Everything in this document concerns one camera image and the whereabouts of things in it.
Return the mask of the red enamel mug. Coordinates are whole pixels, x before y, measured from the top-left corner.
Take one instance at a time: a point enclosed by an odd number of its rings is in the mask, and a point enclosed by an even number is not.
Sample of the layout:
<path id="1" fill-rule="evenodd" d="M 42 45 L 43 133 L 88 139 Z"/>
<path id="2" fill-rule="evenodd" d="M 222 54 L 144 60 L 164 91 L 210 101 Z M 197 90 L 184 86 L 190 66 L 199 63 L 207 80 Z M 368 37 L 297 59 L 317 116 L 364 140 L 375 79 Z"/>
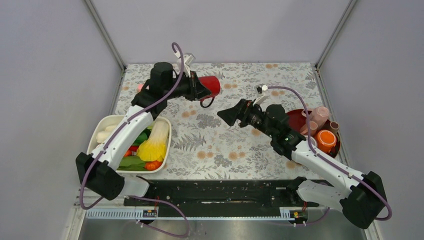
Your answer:
<path id="1" fill-rule="evenodd" d="M 202 108 L 209 108 L 214 102 L 215 97 L 217 97 L 220 94 L 221 84 L 216 76 L 201 76 L 201 77 L 202 77 L 202 82 L 205 85 L 205 88 L 208 88 L 212 92 L 212 94 L 210 95 L 209 98 L 205 98 L 202 101 L 200 101 L 200 106 Z M 206 100 L 210 100 L 208 105 L 204 104 L 204 101 Z"/>

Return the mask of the pink textured mug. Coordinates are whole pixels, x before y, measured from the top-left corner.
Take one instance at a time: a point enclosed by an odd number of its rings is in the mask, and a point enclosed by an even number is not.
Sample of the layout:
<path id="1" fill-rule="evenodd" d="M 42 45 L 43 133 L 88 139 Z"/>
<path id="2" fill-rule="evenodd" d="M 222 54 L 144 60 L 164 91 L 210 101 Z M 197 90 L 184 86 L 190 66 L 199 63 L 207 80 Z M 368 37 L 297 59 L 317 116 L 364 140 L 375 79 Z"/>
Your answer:
<path id="1" fill-rule="evenodd" d="M 305 120 L 305 124 L 300 128 L 302 135 L 310 134 L 311 136 L 318 133 L 327 122 L 330 116 L 330 111 L 325 106 L 319 106 L 313 109 L 308 109 L 308 118 Z"/>

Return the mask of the small orange cup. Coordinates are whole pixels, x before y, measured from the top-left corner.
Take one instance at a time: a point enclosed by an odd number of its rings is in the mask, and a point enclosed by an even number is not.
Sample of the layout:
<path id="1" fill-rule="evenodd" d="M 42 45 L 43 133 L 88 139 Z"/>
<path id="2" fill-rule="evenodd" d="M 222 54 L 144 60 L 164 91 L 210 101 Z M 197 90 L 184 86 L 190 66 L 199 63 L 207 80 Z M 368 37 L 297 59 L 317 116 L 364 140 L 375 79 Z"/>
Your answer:
<path id="1" fill-rule="evenodd" d="M 324 153 L 330 153 L 331 150 L 336 146 L 337 137 L 334 133 L 329 130 L 323 129 L 317 132 L 314 136 L 317 147 Z"/>

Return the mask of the brown glazed ceramic mug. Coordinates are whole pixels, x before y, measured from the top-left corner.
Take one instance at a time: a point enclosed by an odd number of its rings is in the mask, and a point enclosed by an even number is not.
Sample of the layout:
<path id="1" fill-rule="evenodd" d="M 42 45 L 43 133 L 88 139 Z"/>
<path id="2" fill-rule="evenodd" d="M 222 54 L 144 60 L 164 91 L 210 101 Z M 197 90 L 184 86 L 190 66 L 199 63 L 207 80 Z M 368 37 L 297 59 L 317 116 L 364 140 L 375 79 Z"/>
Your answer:
<path id="1" fill-rule="evenodd" d="M 337 134 L 340 130 L 340 125 L 338 122 L 336 121 L 331 121 L 328 125 L 329 127 L 329 131 L 332 132 L 333 134 Z"/>

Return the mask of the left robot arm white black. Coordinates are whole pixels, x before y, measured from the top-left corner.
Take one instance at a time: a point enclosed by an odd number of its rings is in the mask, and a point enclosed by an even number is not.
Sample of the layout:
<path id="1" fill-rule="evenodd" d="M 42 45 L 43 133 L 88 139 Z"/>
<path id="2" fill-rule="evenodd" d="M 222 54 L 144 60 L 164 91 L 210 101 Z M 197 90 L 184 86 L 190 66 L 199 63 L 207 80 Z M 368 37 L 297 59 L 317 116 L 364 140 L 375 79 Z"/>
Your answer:
<path id="1" fill-rule="evenodd" d="M 198 76 L 195 71 L 175 70 L 168 62 L 157 62 L 149 79 L 131 101 L 131 106 L 111 135 L 90 153 L 75 160 L 81 190 L 90 189 L 109 201 L 119 195 L 136 195 L 144 206 L 152 204 L 155 192 L 144 180 L 131 180 L 117 173 L 122 158 L 139 134 L 167 107 L 167 101 L 183 97 L 188 101 L 214 99 L 221 90 L 215 76 Z"/>

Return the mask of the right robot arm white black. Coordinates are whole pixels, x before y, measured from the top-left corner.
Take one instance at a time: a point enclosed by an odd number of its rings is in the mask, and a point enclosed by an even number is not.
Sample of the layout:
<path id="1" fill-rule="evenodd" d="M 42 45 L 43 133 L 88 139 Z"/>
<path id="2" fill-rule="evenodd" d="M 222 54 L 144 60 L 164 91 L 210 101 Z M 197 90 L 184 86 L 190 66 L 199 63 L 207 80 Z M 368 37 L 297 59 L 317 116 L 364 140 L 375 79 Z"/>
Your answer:
<path id="1" fill-rule="evenodd" d="M 382 178 L 375 172 L 365 174 L 328 157 L 289 125 L 289 115 L 280 104 L 262 110 L 252 100 L 241 99 L 234 107 L 217 112 L 229 126 L 239 121 L 241 128 L 252 126 L 271 138 L 270 145 L 280 156 L 314 171 L 329 185 L 297 177 L 294 188 L 287 191 L 293 206 L 317 203 L 341 212 L 360 229 L 367 229 L 378 219 L 387 204 Z"/>

